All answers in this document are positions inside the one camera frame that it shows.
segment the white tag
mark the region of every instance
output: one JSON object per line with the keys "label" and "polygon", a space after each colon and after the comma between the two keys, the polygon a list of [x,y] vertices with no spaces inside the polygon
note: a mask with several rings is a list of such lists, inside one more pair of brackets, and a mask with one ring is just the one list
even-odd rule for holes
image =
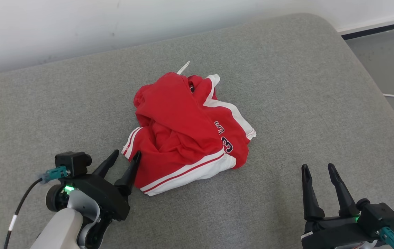
{"label": "white tag", "polygon": [[17,219],[17,216],[14,214],[14,216],[12,216],[11,224],[9,225],[9,231],[12,231],[12,229],[14,228],[14,223],[15,223],[16,219]]}
{"label": "white tag", "polygon": [[303,234],[303,235],[301,235],[301,239],[303,239],[304,237],[307,237],[309,235],[312,235],[312,234],[314,234],[314,233],[313,232],[309,232],[309,233]]}
{"label": "white tag", "polygon": [[188,61],[184,66],[181,67],[181,69],[177,72],[178,75],[180,75],[188,66],[189,66],[190,61]]}

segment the clothing label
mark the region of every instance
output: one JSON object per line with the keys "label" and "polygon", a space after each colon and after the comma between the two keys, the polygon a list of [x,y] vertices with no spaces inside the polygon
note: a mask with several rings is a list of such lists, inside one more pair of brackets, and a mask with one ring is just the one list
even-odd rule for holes
{"label": "clothing label", "polygon": [[312,235],[312,234],[314,234],[314,233],[313,232],[305,233],[305,234],[301,235],[301,239],[303,239],[304,237],[307,237],[309,235]]}
{"label": "clothing label", "polygon": [[177,72],[178,75],[180,75],[188,66],[189,66],[190,61],[188,61],[184,66],[181,67],[181,69]]}

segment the red jacket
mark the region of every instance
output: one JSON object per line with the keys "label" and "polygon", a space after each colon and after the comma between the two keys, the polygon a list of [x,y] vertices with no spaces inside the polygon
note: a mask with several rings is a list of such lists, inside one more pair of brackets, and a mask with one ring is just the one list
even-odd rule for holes
{"label": "red jacket", "polygon": [[134,97],[140,123],[121,151],[141,161],[135,186],[150,196],[241,167],[255,130],[233,105],[217,100],[220,77],[167,73]]}

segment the white stripe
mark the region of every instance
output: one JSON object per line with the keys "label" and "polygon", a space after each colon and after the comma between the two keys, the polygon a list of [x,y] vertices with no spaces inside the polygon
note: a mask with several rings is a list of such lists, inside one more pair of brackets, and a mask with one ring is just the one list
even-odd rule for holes
{"label": "white stripe", "polygon": [[222,156],[221,158],[201,167],[198,167],[194,170],[191,170],[190,172],[174,178],[170,181],[167,181],[162,185],[150,190],[149,192],[146,192],[145,194],[153,196],[176,187],[184,186],[195,180],[211,178],[214,175],[217,175],[219,172],[233,168],[236,162],[237,160],[235,159],[235,157],[224,154],[224,156]]}
{"label": "white stripe", "polygon": [[138,133],[141,129],[143,129],[143,127],[139,127],[139,128],[137,128],[137,129],[135,129],[134,132],[133,132],[134,135],[132,136],[132,142],[129,144],[128,151],[126,152],[126,155],[125,155],[125,157],[126,157],[127,159],[129,159],[129,157],[131,156],[132,149],[134,148],[135,137],[137,136],[137,133]]}
{"label": "white stripe", "polygon": [[217,153],[214,153],[214,154],[212,154],[212,155],[208,155],[208,156],[203,157],[200,161],[196,162],[195,164],[184,165],[183,167],[181,167],[181,168],[180,168],[179,170],[177,170],[176,172],[173,172],[173,173],[171,173],[171,174],[169,174],[169,175],[167,175],[167,176],[164,176],[164,177],[162,177],[162,178],[160,178],[160,179],[154,181],[153,183],[150,183],[150,184],[148,184],[148,185],[146,185],[146,186],[140,188],[140,190],[141,190],[141,191],[146,191],[146,190],[148,190],[148,189],[150,189],[150,188],[156,186],[157,184],[159,184],[159,183],[161,183],[161,182],[163,182],[163,181],[165,181],[165,180],[167,180],[167,179],[169,179],[169,178],[171,178],[171,177],[180,175],[180,174],[182,174],[182,173],[184,173],[184,172],[186,172],[186,171],[192,169],[193,167],[195,167],[195,166],[197,166],[197,165],[200,165],[200,164],[203,164],[203,163],[205,163],[205,162],[211,161],[211,160],[213,160],[213,159],[215,159],[215,158],[217,158],[217,157],[223,155],[223,153],[224,153],[224,148],[223,148],[222,150],[220,150],[219,152],[217,152]]}
{"label": "white stripe", "polygon": [[17,216],[14,214],[14,216],[12,216],[12,221],[11,221],[11,224],[9,225],[8,231],[12,231],[12,229],[14,228],[14,223],[15,223],[16,219],[17,219]]}
{"label": "white stripe", "polygon": [[209,75],[207,79],[211,79],[212,82],[212,89],[211,92],[209,93],[208,97],[206,98],[206,101],[204,102],[204,106],[208,107],[225,107],[227,109],[230,109],[232,113],[233,119],[243,128],[246,134],[246,138],[251,140],[253,137],[257,135],[255,132],[254,128],[241,116],[240,111],[237,109],[237,107],[233,104],[226,103],[226,102],[221,102],[215,99],[212,99],[212,96],[214,96],[214,88],[220,81],[220,77],[218,74],[214,75]]}
{"label": "white stripe", "polygon": [[131,136],[132,136],[132,134],[133,134],[138,128],[140,128],[140,127],[135,128],[135,129],[129,134],[128,141],[127,141],[126,144],[123,146],[123,149],[121,150],[121,154],[123,154],[124,151],[126,150],[126,148],[128,148],[129,142],[130,142],[130,140],[131,140]]}

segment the gray mattress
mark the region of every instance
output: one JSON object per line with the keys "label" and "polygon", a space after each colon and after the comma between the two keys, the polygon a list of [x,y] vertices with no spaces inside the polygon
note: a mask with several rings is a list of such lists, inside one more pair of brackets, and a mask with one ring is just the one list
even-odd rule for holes
{"label": "gray mattress", "polygon": [[[0,74],[0,247],[56,153],[85,151],[96,167],[137,126],[135,92],[187,61],[185,75],[219,74],[219,99],[256,129],[248,161],[154,197],[136,190],[102,248],[301,248],[304,163],[327,216],[339,210],[329,162],[354,199],[394,209],[394,111],[331,25],[297,14]],[[107,179],[127,166],[121,156]],[[49,187],[32,190],[11,249],[51,219]]]}

